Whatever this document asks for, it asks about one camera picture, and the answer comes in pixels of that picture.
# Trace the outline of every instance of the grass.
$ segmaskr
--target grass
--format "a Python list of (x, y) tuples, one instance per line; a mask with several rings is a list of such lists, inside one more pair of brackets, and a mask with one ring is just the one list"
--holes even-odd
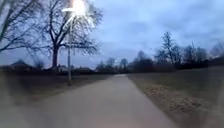
[(131, 74), (129, 78), (175, 122), (197, 128), (216, 105), (224, 67)]
[(108, 78), (109, 75), (73, 76), (6, 76), (6, 85), (16, 104), (36, 101)]

